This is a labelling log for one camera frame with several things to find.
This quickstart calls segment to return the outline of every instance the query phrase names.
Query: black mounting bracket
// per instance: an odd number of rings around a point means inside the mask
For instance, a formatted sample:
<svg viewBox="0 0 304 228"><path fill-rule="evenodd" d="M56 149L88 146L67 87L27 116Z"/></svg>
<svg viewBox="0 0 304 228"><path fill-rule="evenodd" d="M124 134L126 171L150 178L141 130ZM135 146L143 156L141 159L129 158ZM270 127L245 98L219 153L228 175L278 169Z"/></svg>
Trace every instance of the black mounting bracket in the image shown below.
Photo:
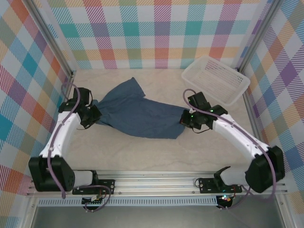
<svg viewBox="0 0 304 228"><path fill-rule="evenodd" d="M241 193L242 187L238 185L226 185L222 187L221 191L217 187L217 185L214 182L214 178L199 178L198 184L199 192L200 193Z"/></svg>
<svg viewBox="0 0 304 228"><path fill-rule="evenodd" d="M92 185L104 185L107 186L111 190L111 194L114 194L115 189L115 180L114 179L103 179L103 180L97 180ZM106 189L102 189L99 187L96 188L81 188L81 189L73 189L72 191L73 195L109 195L108 191Z"/></svg>

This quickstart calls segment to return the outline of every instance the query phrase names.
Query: laundry basket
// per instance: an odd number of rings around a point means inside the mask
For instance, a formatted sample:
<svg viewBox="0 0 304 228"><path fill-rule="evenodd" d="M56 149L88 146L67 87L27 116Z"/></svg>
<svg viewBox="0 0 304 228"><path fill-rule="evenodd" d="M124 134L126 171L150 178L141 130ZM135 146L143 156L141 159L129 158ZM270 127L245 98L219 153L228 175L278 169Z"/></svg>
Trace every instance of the laundry basket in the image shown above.
<svg viewBox="0 0 304 228"><path fill-rule="evenodd" d="M202 91L223 105L232 105L246 91L249 78L219 61L202 56L181 74L185 83L196 92Z"/></svg>

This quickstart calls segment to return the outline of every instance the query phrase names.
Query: table surface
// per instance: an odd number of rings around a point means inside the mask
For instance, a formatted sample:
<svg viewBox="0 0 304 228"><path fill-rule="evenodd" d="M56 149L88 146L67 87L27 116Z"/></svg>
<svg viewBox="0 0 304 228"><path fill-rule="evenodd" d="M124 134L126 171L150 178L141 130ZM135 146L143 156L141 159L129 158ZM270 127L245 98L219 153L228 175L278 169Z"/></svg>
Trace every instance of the table surface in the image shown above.
<svg viewBox="0 0 304 228"><path fill-rule="evenodd" d="M92 90L98 101L118 84L134 77L146 98L187 107L181 69L79 70L74 83ZM207 97L211 105L218 104ZM225 107L248 132L250 121L242 97ZM176 139L147 139L126 135L109 126L94 124L76 131L67 162L73 169L121 171L217 171L228 165L247 164L245 157L214 131L195 134L191 129Z"/></svg>

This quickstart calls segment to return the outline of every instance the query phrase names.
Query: plaid wall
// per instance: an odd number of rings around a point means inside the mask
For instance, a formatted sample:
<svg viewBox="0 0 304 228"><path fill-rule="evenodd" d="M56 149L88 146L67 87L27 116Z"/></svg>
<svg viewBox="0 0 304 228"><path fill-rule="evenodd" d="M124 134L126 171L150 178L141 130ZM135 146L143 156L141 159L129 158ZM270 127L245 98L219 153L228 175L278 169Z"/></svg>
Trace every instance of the plaid wall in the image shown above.
<svg viewBox="0 0 304 228"><path fill-rule="evenodd" d="M67 76L21 0L0 0L0 31L0 228L14 228Z"/></svg>
<svg viewBox="0 0 304 228"><path fill-rule="evenodd" d="M243 52L241 54L241 57L240 57L240 59L239 59L239 61L237 63L237 68L239 68L241 66L241 64L243 62L243 59L244 59L245 55L247 54L248 48L251 46L254 38L256 37L257 31L260 28L260 26L262 25L262 22L263 22L265 16L267 15L267 13L269 11L269 8L270 8L270 6L271 6L271 4L272 4L273 1L274 0L267 0L267 3L266 3L266 5L263 8L263 11L260 14L260 17L258 18L257 23L256 23L254 29L252 30L252 32L250 34L250 37L249 37L249 39L248 39L248 41L246 43L246 46L245 46L245 48L244 48L244 50L243 50Z"/></svg>
<svg viewBox="0 0 304 228"><path fill-rule="evenodd" d="M287 186L304 225L303 12L304 1L284 1L245 74L265 142L284 150Z"/></svg>
<svg viewBox="0 0 304 228"><path fill-rule="evenodd" d="M57 38L41 3L35 2ZM186 68L202 55L231 65L262 2L48 0L83 69ZM61 42L59 45L67 56Z"/></svg>

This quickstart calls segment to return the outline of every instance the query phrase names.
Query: blue towel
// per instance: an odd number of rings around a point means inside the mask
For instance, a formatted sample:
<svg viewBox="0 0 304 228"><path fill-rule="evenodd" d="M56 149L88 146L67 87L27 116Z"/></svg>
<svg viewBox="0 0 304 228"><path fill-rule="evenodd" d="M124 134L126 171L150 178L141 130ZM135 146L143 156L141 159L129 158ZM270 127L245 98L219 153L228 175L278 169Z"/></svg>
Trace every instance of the blue towel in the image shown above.
<svg viewBox="0 0 304 228"><path fill-rule="evenodd" d="M111 126L132 136L176 139L185 129L179 124L184 108L144 97L135 78L121 83L101 102L93 101L102 113L96 123Z"/></svg>

